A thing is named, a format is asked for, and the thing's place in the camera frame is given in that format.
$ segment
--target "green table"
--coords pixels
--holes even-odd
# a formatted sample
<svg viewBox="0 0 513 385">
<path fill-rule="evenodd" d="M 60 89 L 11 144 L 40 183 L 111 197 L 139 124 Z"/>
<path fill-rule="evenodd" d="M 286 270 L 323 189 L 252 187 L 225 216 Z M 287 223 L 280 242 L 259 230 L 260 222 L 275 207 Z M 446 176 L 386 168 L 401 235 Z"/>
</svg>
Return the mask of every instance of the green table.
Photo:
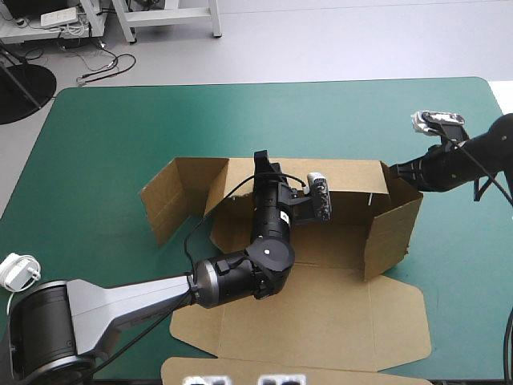
<svg viewBox="0 0 513 385">
<path fill-rule="evenodd" d="M 111 286 L 179 274 L 188 268 L 181 242 L 194 220 L 157 249 L 138 195 L 170 159 L 266 148 L 271 156 L 403 162 L 436 142 L 411 129 L 419 109 L 462 113 L 471 136 L 501 114 L 476 78 L 65 90 L 0 221 L 0 255 L 37 256 L 46 280 Z M 426 195 L 409 256 L 388 275 L 425 294 L 433 353 L 389 373 L 501 376 L 511 225 L 494 189 L 479 204 L 471 185 Z M 209 257 L 216 251 L 208 227 L 202 231 L 195 255 Z M 4 316 L 0 323 L 3 329 Z M 101 376 L 158 378 L 161 363 L 177 353 L 195 350 L 173 341 L 165 322 Z"/>
</svg>

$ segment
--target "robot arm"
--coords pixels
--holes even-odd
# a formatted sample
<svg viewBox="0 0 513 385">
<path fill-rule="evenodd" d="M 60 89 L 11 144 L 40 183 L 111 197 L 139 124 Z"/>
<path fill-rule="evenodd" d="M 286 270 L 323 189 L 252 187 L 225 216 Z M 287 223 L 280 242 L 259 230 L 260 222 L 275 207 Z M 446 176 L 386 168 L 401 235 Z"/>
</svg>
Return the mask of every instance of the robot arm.
<svg viewBox="0 0 513 385">
<path fill-rule="evenodd" d="M 0 346 L 2 385 L 67 385 L 107 359 L 119 334 L 170 309 L 211 308 L 280 292 L 294 263 L 290 226 L 328 221 L 326 179 L 310 173 L 304 194 L 267 152 L 255 153 L 253 227 L 245 249 L 200 261 L 185 274 L 105 289 L 81 279 L 48 282 L 13 307 Z"/>
<path fill-rule="evenodd" d="M 444 192 L 474 181 L 478 201 L 491 180 L 479 187 L 479 178 L 487 174 L 470 154 L 493 177 L 504 172 L 510 193 L 513 192 L 513 114 L 501 116 L 488 132 L 472 139 L 463 128 L 465 120 L 458 114 L 419 111 L 412 118 L 415 131 L 440 136 L 442 143 L 430 147 L 424 156 L 392 166 L 394 176 L 420 191 Z"/>
</svg>

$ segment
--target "cardboard box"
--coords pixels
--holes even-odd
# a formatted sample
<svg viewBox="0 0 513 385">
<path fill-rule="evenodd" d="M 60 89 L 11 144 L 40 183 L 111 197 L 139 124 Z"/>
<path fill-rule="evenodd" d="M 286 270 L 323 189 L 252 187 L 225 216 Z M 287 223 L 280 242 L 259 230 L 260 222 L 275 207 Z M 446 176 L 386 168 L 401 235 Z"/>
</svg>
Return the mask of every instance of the cardboard box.
<svg viewBox="0 0 513 385">
<path fill-rule="evenodd" d="M 422 293 L 380 275 L 404 258 L 422 194 L 390 179 L 376 160 L 272 161 L 303 179 L 323 173 L 333 219 L 293 228 L 296 264 L 278 295 L 176 312 L 172 335 L 220 359 L 169 359 L 164 383 L 224 374 L 248 384 L 256 374 L 283 371 L 308 373 L 311 383 L 330 375 L 351 383 L 423 383 L 375 373 L 430 353 Z M 189 215 L 209 212 L 253 169 L 251 158 L 174 159 L 141 192 L 159 244 Z M 225 253 L 249 243 L 251 191 L 250 182 L 213 213 L 211 239 Z"/>
</svg>

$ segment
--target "white cable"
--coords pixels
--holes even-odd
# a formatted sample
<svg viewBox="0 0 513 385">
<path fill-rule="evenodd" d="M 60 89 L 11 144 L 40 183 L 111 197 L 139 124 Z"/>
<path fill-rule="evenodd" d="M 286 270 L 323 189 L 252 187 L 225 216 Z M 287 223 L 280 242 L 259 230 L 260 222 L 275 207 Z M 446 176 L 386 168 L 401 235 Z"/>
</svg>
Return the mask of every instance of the white cable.
<svg viewBox="0 0 513 385">
<path fill-rule="evenodd" d="M 10 303 L 16 293 L 28 290 L 41 279 L 41 265 L 31 255 L 11 253 L 0 264 L 0 286 L 11 292 L 7 301 L 7 315 Z"/>
</svg>

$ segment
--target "gray floor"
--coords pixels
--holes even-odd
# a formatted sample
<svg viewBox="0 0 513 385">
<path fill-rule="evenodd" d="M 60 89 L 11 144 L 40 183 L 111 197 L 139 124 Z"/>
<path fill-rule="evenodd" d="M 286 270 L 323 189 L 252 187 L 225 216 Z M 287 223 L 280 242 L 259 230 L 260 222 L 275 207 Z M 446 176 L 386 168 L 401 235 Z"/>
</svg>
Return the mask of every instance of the gray floor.
<svg viewBox="0 0 513 385">
<path fill-rule="evenodd" d="M 117 20 L 104 41 L 137 57 L 136 67 L 98 86 L 261 83 L 480 76 L 513 80 L 511 0 L 219 0 L 223 38 L 208 24 L 138 30 L 128 45 Z M 206 0 L 183 0 L 183 6 Z M 91 67 L 110 59 L 78 51 Z M 45 45 L 39 62 L 59 89 L 86 73 L 82 60 Z M 50 106 L 0 126 L 3 213 Z"/>
</svg>

